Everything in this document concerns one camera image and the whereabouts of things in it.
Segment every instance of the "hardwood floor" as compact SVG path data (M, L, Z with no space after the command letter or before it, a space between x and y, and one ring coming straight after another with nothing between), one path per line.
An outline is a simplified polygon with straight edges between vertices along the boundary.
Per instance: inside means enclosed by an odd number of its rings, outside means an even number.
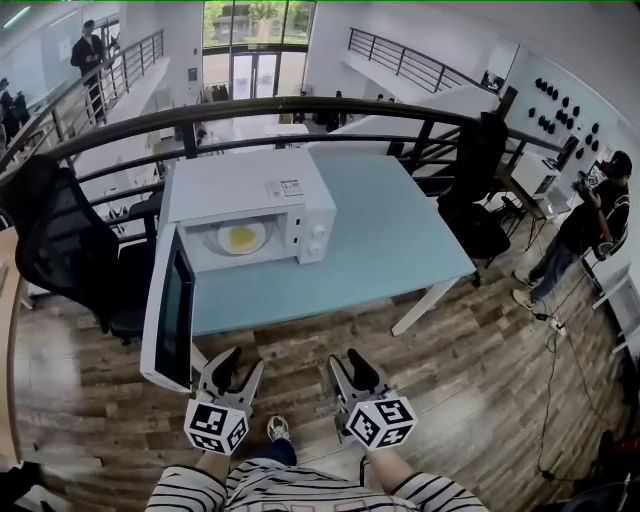
M548 483L537 470L547 403L552 335L510 297L515 266L531 266L539 246L523 253L528 222L512 248L488 269L483 286L462 279L404 335L391 326L419 294L255 331L199 338L213 357L244 349L238 377L256 358L266 367L255 402L252 430L239 449L248 456L266 442L269 415L284 414L307 466L358 478L358 447L341 449L333 426L329 354L361 351L387 372L420 415L400 450L420 470L452 477L494 512L531 510L567 496L568 483ZM541 239L548 241L553 226ZM583 275L574 266L557 296ZM593 312L593 285L583 279L560 315L568 330L599 419L582 388L570 344L558 345L552 402L541 464L558 476L585 474L602 431L617 433L628 411L617 382L620 361L605 308ZM551 300L549 307L555 308ZM90 313L52 297L23 311L18 329L15 387L21 446L45 453L100 457L104 467L47 466L47 485L82 511L142 510L163 467L192 464L199 454L182 433L187 397L165 391L140 375L139 345L122 347L103 335Z

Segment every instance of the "mesh chair back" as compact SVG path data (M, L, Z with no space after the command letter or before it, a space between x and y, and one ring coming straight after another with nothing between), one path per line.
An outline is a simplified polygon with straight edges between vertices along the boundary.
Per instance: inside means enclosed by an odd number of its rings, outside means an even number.
M0 191L0 207L18 232L20 274L89 308L107 332L118 238L89 205L73 171L33 156Z

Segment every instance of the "yellow food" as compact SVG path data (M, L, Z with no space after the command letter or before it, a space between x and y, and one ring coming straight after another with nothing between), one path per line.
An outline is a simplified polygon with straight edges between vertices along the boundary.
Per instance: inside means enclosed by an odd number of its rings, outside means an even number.
M234 249L251 247L256 239L256 233L246 226L234 226L229 231L229 244Z

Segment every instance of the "black office chair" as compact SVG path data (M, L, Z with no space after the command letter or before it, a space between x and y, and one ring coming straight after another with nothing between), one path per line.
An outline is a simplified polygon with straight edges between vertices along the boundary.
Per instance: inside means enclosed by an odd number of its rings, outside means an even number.
M155 241L119 249L73 171L30 158L0 191L18 233L16 265L30 283L90 309L103 332L142 336Z
M504 121L488 112L481 114L477 126L463 128L456 162L446 169L452 184L438 197L438 211L465 252L489 263L509 249L511 242L499 219L476 201L492 189L507 137ZM474 285L480 286L480 274L474 276Z

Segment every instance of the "power strip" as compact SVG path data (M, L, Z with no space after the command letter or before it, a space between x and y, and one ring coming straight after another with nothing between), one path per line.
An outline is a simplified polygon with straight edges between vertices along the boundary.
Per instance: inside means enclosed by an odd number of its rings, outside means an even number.
M555 331L560 335L561 338L567 335L567 328L564 326L564 324L561 324L555 318L551 319L551 327L555 329Z

